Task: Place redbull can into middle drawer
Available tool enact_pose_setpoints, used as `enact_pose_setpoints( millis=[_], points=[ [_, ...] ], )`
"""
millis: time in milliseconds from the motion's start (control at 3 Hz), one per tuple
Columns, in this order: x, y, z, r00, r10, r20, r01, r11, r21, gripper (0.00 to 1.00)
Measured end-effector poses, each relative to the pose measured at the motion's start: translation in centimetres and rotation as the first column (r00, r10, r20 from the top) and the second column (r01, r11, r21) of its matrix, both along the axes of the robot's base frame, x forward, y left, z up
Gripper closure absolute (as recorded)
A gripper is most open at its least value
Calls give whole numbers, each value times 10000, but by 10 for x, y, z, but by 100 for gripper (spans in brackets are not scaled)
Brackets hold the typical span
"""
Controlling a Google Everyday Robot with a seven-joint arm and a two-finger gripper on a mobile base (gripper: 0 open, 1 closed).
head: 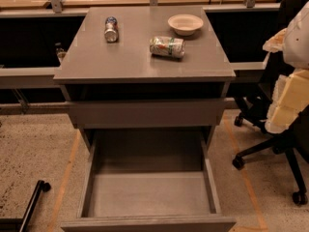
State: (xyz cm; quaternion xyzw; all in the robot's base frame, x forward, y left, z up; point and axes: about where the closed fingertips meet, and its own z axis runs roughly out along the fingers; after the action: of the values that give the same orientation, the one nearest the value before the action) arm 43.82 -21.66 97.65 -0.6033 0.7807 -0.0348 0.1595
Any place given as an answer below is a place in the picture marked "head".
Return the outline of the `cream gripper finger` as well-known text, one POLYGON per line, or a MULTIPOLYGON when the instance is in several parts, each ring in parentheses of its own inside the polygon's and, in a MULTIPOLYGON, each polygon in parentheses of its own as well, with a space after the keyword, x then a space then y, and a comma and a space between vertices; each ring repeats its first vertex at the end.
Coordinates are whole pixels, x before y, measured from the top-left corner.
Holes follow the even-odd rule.
POLYGON ((266 130, 285 131, 309 104, 309 71, 295 69, 289 76, 280 75, 272 93, 267 112, 266 130))

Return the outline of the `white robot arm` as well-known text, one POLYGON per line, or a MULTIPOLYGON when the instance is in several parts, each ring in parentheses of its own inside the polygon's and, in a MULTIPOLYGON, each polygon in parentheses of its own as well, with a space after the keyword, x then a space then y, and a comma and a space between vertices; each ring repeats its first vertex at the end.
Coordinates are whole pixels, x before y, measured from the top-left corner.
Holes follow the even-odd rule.
POLYGON ((294 71, 280 74, 267 112, 266 130, 285 131, 309 104, 309 2, 292 19, 287 28, 265 42, 263 50, 283 53, 283 60, 294 71))

